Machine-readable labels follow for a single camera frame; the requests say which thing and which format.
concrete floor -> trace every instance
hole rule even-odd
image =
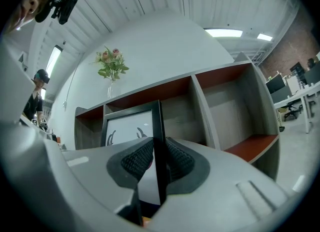
[[[277,183],[290,195],[300,192],[311,181],[320,163],[320,107],[311,106],[311,129],[306,134],[304,112],[296,120],[282,122]]]

red brick wall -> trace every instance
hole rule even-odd
[[[320,51],[311,33],[313,25],[305,8],[300,8],[286,34],[260,65],[266,78],[273,77],[277,71],[282,73],[282,76],[288,75],[290,68],[297,62],[307,70],[308,59],[315,57]]]

white wall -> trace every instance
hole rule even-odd
[[[21,29],[14,30],[8,35],[5,35],[2,39],[2,44],[5,45],[5,48],[10,53],[11,57],[14,60],[18,60],[22,54],[25,53],[25,59],[23,64],[28,67],[29,69],[29,61],[28,61],[28,53],[31,41],[31,35],[33,33],[33,29],[35,27],[35,21],[31,21],[30,23],[26,24],[25,26],[21,27]]]
[[[84,55],[70,87],[66,110],[62,108],[62,102],[70,78],[53,104],[53,120],[49,126],[61,137],[67,149],[75,148],[76,107],[90,108],[107,100],[110,82],[97,74],[99,66],[90,65],[96,51],[103,51],[104,45],[118,48],[130,68],[118,81],[122,94],[173,76],[234,61],[201,27],[170,10],[151,13],[126,24],[92,53]]]

ceiling panel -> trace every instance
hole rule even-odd
[[[203,28],[242,30],[241,38],[217,40],[233,57],[244,51],[259,59],[277,44],[298,7],[299,0],[78,0],[69,21],[61,26],[52,20],[43,39],[39,39],[37,68],[47,66],[54,45],[63,47],[52,73],[52,86],[48,87],[50,94],[56,94],[59,87],[54,81],[63,81],[99,39],[128,21],[162,8],[170,8]],[[259,33],[272,36],[272,42],[258,40]]]

orange shelf surface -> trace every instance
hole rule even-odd
[[[83,118],[88,120],[100,119],[104,116],[104,106],[98,106],[89,111],[83,112],[82,114],[76,115],[76,118]]]
[[[252,162],[257,156],[267,150],[277,135],[252,135],[239,144],[225,150],[247,162]]]
[[[196,78],[202,89],[220,85],[236,80],[250,64],[241,64],[230,67],[219,68],[196,74]]]
[[[162,101],[168,98],[184,95],[188,92],[190,80],[191,76],[187,76],[174,81],[163,83],[114,100],[108,103],[108,105],[126,109],[152,102],[154,100]]]

